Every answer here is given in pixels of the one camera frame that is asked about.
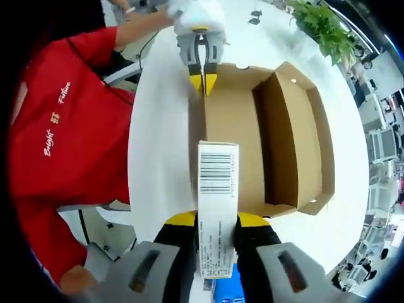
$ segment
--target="cardboard box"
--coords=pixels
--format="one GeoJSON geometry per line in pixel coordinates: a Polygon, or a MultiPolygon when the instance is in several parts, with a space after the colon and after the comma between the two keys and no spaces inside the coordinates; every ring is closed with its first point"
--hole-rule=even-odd
{"type": "Polygon", "coordinates": [[[316,86],[289,62],[231,64],[204,99],[206,139],[239,145],[239,211],[316,215],[335,192],[333,143],[316,86]]]}

